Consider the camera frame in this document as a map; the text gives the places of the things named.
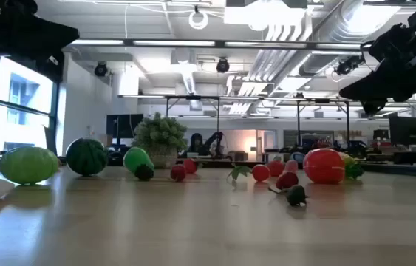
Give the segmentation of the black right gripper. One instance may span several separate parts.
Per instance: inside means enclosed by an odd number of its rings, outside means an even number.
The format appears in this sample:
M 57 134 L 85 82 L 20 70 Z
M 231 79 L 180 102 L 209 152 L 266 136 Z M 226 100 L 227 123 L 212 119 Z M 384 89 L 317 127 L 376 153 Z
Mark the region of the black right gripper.
M 369 48 L 379 65 L 368 76 L 345 86 L 341 97 L 361 101 L 367 115 L 376 115 L 389 100 L 405 101 L 416 94 L 416 24 L 396 24 Z

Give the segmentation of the yellow toy fruit green stem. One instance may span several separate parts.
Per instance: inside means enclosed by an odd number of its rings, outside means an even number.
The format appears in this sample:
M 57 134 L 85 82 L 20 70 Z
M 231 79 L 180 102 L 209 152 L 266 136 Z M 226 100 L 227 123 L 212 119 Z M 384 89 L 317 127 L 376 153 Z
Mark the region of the yellow toy fruit green stem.
M 339 152 L 341 159 L 344 161 L 345 178 L 348 180 L 357 180 L 364 174 L 361 164 L 353 157 L 346 153 Z

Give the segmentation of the red toy tomato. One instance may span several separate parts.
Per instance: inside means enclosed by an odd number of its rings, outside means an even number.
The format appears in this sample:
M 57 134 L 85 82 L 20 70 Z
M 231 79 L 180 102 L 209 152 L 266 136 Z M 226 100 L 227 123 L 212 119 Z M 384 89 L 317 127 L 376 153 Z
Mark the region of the red toy tomato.
M 313 149 L 303 160 L 307 177 L 317 184 L 335 185 L 345 178 L 345 163 L 340 154 L 332 149 Z

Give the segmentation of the striped toy watermelon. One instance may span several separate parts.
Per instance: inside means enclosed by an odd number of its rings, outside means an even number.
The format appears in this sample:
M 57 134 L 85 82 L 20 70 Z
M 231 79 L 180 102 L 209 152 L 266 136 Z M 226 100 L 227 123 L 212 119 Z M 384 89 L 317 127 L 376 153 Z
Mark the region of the striped toy watermelon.
M 75 173 L 90 177 L 105 169 L 109 162 L 109 155 L 99 140 L 78 138 L 68 146 L 66 162 Z

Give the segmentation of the light green toy cabbage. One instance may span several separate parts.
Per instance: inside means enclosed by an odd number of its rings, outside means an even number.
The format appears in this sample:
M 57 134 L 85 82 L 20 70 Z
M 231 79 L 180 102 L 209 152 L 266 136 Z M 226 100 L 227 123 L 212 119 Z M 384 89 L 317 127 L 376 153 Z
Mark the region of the light green toy cabbage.
M 20 147 L 7 151 L 0 159 L 3 176 L 20 185 L 33 185 L 52 177 L 60 160 L 48 149 Z

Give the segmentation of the dark blue toy blueberry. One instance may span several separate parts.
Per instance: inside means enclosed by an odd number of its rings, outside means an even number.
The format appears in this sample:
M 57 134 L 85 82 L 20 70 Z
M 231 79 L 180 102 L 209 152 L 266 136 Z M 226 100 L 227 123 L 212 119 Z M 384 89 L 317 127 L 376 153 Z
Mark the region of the dark blue toy blueberry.
M 287 190 L 286 199 L 290 206 L 306 205 L 306 198 L 306 191 L 302 185 L 294 185 Z

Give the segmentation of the green toy pear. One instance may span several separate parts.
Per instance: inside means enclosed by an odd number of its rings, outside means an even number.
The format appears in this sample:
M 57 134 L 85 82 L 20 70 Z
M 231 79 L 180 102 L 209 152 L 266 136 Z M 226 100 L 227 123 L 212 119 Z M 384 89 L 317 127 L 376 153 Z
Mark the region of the green toy pear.
M 136 146 L 131 147 L 123 157 L 123 165 L 131 172 L 135 173 L 139 166 L 146 166 L 154 170 L 154 164 L 145 150 Z

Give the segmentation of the dark toy blackberry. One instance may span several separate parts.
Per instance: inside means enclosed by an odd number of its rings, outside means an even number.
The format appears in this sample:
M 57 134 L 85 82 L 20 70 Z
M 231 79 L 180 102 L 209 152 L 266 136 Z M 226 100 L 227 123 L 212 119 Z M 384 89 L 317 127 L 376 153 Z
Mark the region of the dark toy blackberry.
M 134 175 L 139 181 L 149 181 L 154 177 L 154 170 L 145 164 L 141 164 L 136 168 Z

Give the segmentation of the red toy raspberry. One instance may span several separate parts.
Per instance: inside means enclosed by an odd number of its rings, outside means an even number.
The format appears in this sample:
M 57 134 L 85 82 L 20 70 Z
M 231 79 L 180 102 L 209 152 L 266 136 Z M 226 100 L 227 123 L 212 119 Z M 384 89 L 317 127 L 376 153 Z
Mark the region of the red toy raspberry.
M 186 178 L 186 169 L 183 164 L 177 164 L 171 167 L 170 178 L 175 182 L 182 182 Z

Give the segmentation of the black computer monitor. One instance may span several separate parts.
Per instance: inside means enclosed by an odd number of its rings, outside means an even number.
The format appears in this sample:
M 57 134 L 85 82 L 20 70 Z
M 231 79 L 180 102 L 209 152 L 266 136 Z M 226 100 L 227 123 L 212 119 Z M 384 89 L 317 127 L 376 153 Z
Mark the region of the black computer monitor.
M 390 117 L 390 139 L 394 145 L 416 145 L 416 117 Z
M 133 138 L 135 128 L 143 121 L 143 114 L 107 115 L 106 133 L 113 138 Z

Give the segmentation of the potted green succulent plant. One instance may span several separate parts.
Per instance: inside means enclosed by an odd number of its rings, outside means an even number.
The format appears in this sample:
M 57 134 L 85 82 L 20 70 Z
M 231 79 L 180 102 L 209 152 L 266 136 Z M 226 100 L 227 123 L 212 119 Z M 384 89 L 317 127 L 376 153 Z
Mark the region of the potted green succulent plant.
M 132 145 L 143 149 L 155 168 L 170 168 L 176 163 L 178 153 L 187 148 L 186 130 L 174 117 L 156 112 L 136 126 Z

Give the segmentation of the person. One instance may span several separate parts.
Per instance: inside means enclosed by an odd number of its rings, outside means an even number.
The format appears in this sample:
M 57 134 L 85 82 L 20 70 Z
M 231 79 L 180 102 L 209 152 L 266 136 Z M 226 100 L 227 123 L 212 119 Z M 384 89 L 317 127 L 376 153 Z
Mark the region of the person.
M 200 133 L 192 134 L 190 146 L 186 151 L 182 153 L 181 158 L 187 158 L 188 153 L 197 153 L 201 156 L 207 156 L 210 154 L 208 147 L 203 142 L 202 135 Z

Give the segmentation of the silver ceiling duct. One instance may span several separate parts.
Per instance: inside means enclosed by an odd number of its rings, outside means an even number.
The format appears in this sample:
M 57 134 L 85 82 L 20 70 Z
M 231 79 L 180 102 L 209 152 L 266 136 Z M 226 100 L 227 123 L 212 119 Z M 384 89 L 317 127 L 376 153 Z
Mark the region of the silver ceiling duct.
M 309 30 L 308 41 L 362 42 L 382 28 L 399 11 L 399 6 L 365 4 L 371 0 L 342 0 L 318 26 Z M 336 55 L 302 53 L 302 59 L 292 70 L 292 75 L 311 77 L 324 71 Z

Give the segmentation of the black aluminium table frame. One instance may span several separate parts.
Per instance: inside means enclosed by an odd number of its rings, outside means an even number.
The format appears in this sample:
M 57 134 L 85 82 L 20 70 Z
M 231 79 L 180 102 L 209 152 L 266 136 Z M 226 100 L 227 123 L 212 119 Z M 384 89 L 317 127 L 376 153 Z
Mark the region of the black aluminium table frame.
M 208 160 L 202 162 L 203 168 L 233 168 L 230 161 Z M 388 165 L 388 164 L 372 164 L 362 163 L 361 167 L 365 172 L 378 172 L 385 174 L 398 174 L 416 176 L 416 166 L 411 165 Z

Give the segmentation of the overhead rail with light bars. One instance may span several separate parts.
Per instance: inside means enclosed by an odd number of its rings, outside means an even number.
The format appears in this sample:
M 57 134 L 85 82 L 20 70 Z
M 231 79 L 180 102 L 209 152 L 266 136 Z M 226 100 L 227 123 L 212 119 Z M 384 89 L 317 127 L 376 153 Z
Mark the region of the overhead rail with light bars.
M 366 50 L 370 44 L 350 42 L 311 41 L 226 41 L 182 39 L 79 39 L 70 46 L 86 47 L 153 47 L 153 48 L 216 48 L 216 49 L 262 49 L 262 50 L 324 50 L 354 52 Z

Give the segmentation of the black background rig frame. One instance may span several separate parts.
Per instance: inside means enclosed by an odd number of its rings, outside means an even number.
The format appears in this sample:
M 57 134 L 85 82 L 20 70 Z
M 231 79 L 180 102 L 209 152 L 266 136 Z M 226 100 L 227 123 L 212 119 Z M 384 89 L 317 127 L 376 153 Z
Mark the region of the black background rig frame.
M 211 100 L 215 100 L 217 102 L 217 105 L 214 105 L 214 109 L 216 110 L 216 115 L 214 116 L 216 118 L 216 129 L 219 129 L 219 119 L 220 119 L 220 104 L 222 100 L 230 100 L 230 101 L 246 101 L 246 102 L 262 102 L 264 100 L 268 101 L 278 101 L 278 102 L 292 102 L 296 104 L 296 110 L 297 110 L 297 130 L 298 132 L 301 131 L 300 129 L 300 111 L 299 106 L 301 102 L 308 102 L 308 103 L 316 103 L 316 104 L 326 104 L 326 103 L 343 103 L 346 106 L 346 109 L 344 110 L 344 113 L 346 114 L 346 142 L 349 146 L 350 142 L 350 116 L 349 116 L 349 100 L 341 99 L 341 98 L 265 98 L 265 97 L 259 97 L 259 96 L 252 96 L 252 97 L 233 97 L 233 96 L 209 96 L 209 95 L 164 95 L 163 99 L 166 100 L 166 117 L 168 117 L 169 109 L 174 106 L 180 99 L 192 101 L 202 101 L 206 100 L 207 102 L 211 103 Z

